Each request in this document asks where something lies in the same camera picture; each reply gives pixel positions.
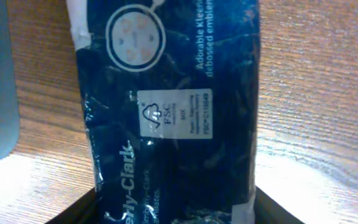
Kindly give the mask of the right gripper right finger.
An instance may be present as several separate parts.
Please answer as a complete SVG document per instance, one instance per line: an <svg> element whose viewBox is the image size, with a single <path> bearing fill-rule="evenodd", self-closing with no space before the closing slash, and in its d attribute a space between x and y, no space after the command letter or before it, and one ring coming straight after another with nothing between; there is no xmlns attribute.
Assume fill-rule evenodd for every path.
<svg viewBox="0 0 358 224"><path fill-rule="evenodd" d="M304 224L258 187L256 188L254 212L255 224Z"/></svg>

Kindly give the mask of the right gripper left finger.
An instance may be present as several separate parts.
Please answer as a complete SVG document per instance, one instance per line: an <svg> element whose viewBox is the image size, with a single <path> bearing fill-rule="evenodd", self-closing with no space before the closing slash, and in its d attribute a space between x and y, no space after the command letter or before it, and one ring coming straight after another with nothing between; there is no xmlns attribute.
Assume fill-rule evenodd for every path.
<svg viewBox="0 0 358 224"><path fill-rule="evenodd" d="M45 224L98 224L98 200L92 188L67 209Z"/></svg>

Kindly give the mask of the blue tissue box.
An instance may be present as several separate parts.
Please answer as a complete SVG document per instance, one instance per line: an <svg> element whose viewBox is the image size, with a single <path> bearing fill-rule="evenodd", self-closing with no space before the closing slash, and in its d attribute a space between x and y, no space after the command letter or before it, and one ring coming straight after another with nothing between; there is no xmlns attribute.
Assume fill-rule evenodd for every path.
<svg viewBox="0 0 358 224"><path fill-rule="evenodd" d="M258 0L67 2L96 223L255 221Z"/></svg>

